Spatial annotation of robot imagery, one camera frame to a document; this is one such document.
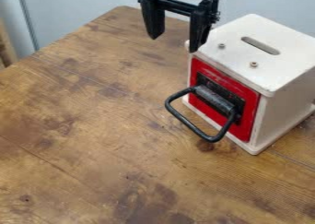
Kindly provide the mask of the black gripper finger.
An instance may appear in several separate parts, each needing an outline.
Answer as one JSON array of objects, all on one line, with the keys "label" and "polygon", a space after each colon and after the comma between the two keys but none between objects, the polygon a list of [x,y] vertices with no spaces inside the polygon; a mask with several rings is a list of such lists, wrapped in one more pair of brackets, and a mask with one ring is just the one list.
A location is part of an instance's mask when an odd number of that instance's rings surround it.
[{"label": "black gripper finger", "polygon": [[165,31],[165,11],[156,0],[138,0],[146,33],[155,40]]},{"label": "black gripper finger", "polygon": [[212,24],[219,20],[219,1],[201,0],[191,14],[189,21],[189,52],[193,53],[207,42]]}]

